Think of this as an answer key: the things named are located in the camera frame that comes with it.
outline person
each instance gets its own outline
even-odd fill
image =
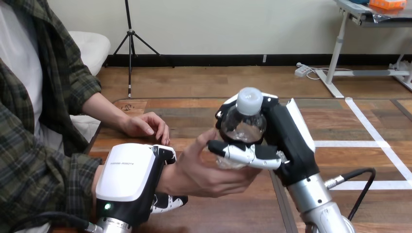
[[[103,123],[169,145],[169,127],[154,113],[129,117],[101,94],[46,0],[0,0],[0,32],[0,229],[45,211],[88,219],[103,163],[84,154],[93,135],[84,132]],[[216,136],[203,133],[166,166],[157,191],[214,198],[243,192],[260,170],[204,165],[199,154]]]

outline white chair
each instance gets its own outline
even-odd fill
[[[80,49],[83,63],[92,75],[99,73],[110,50],[110,41],[104,35],[88,32],[69,31]]]

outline floor tape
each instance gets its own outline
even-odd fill
[[[346,181],[331,190],[363,190],[366,181]],[[373,181],[369,190],[405,190],[412,189],[408,181]]]
[[[379,134],[379,132],[373,127],[371,122],[369,122],[368,118],[362,113],[362,111],[357,107],[357,105],[353,102],[352,98],[345,98],[346,104],[349,108],[353,111],[365,129],[369,132],[369,134],[373,137],[373,139],[378,143],[383,143],[385,140]],[[391,162],[395,165],[395,167],[399,170],[403,177],[408,181],[410,186],[412,186],[412,172],[405,166],[402,160],[396,155],[396,153],[392,150],[392,148],[381,147],[383,152],[386,156],[391,160]]]
[[[316,147],[372,147],[390,148],[387,142],[377,141],[315,141]]]

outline plastic water bottle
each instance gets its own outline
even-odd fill
[[[254,144],[263,138],[266,130],[266,119],[260,113],[263,96],[254,87],[246,87],[238,93],[236,105],[232,106],[221,124],[221,137],[230,143]],[[239,169],[245,164],[236,163],[217,156],[220,168]]]

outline flannel shirt sleeve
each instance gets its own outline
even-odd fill
[[[83,104],[94,94],[102,91],[100,80],[90,73],[89,68],[83,64],[80,50],[70,37],[66,34],[65,44],[69,61],[69,77],[70,77],[70,101],[69,113],[78,115],[82,113]]]
[[[43,146],[0,102],[0,216],[8,225],[44,211],[88,219],[101,159]]]

